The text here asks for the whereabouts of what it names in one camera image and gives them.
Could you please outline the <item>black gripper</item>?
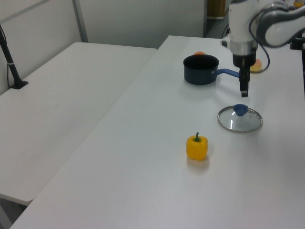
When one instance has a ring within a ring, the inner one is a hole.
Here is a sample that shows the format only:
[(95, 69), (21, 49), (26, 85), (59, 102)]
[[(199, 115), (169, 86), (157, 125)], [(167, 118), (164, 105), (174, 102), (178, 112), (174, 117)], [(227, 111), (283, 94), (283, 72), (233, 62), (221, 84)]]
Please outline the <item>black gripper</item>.
[(256, 62), (256, 53), (249, 55), (236, 55), (233, 54), (233, 64), (234, 66), (240, 68), (239, 70), (239, 85), (241, 96), (247, 97), (249, 90), (250, 81), (250, 67)]

